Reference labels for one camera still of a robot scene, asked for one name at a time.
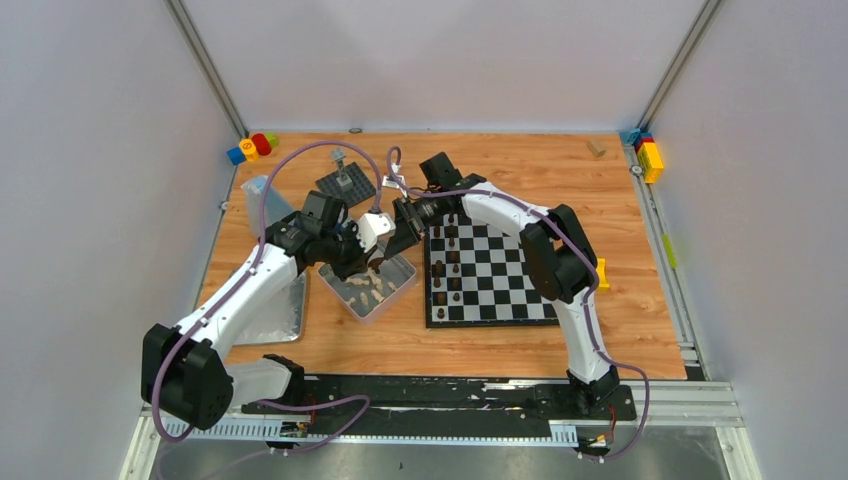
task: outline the chessboard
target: chessboard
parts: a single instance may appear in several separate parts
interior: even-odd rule
[[[424,247],[428,328],[557,325],[527,276],[517,238],[464,215],[430,227]]]

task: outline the yellow-green tape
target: yellow-green tape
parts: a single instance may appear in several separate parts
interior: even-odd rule
[[[671,268],[677,268],[677,259],[674,258],[674,250],[671,249],[671,239],[663,233],[663,246],[665,247],[665,255],[668,257],[668,264]]]

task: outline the wooden table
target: wooden table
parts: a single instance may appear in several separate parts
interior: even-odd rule
[[[596,159],[586,147],[601,140]],[[570,205],[598,257],[607,259],[609,292],[597,294],[604,341],[613,358],[642,367],[652,378],[685,378],[683,360],[645,234],[639,204],[616,135],[492,134],[282,134],[274,153],[238,171],[229,209],[204,282],[201,301],[217,290],[247,258],[251,237],[241,184],[273,166],[295,148],[322,139],[352,142],[385,169],[386,150],[403,149],[408,185],[423,185],[418,163],[444,151],[464,174],[483,175],[502,190],[538,205]],[[300,208],[314,181],[333,171],[321,147],[289,163],[274,187]],[[367,162],[348,152],[369,176]],[[386,189],[382,207],[391,212],[398,192]],[[370,202],[351,209],[358,218]],[[559,327],[480,327],[428,330],[424,325],[421,245],[404,256],[419,271],[418,285],[370,326],[361,326],[329,294],[311,269],[305,328],[293,343],[235,347],[228,362],[254,361],[277,353],[307,373],[374,373],[502,377],[564,377],[567,352]],[[629,371],[622,376],[633,377]]]

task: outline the gray floor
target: gray floor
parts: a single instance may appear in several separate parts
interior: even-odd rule
[[[628,429],[616,430],[618,447]],[[245,441],[186,441],[162,458],[167,480],[201,479],[244,455],[267,450]],[[711,428],[655,427],[626,457],[604,465],[578,460],[572,450],[525,447],[455,447],[330,444],[303,455],[262,455],[223,471],[216,479],[496,480],[496,479],[705,479],[726,480]]]

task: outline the gray wall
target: gray wall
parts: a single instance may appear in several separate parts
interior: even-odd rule
[[[657,192],[765,478],[844,478],[848,3],[717,15],[655,123]]]
[[[0,4],[0,478],[115,478],[235,136],[164,2]]]
[[[186,0],[248,127],[639,119],[703,0]]]

